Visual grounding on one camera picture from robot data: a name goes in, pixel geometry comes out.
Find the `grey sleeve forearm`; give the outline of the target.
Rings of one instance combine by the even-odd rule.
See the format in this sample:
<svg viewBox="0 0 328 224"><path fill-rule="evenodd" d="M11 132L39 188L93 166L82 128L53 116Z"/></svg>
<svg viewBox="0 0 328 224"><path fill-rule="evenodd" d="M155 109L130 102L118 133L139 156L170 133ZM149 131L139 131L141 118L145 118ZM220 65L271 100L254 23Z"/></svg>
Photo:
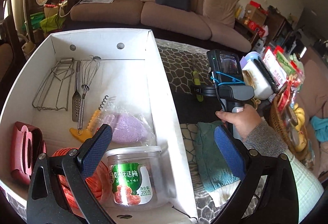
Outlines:
<svg viewBox="0 0 328 224"><path fill-rule="evenodd" d="M310 213L323 194L323 187L266 121L261 121L244 139L248 149L276 160L274 190L280 197L289 198L293 207L298 205L298 223Z"/></svg>

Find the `person right hand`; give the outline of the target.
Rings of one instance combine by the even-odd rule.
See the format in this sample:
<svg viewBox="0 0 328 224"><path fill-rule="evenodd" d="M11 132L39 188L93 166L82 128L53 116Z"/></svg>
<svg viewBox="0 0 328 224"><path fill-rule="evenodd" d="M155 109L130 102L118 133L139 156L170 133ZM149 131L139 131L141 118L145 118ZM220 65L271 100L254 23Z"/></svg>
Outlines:
<svg viewBox="0 0 328 224"><path fill-rule="evenodd" d="M233 124L242 139L246 139L246 137L262 122L262 118L256 110L248 104L238 113L216 111L215 114L222 122Z"/></svg>

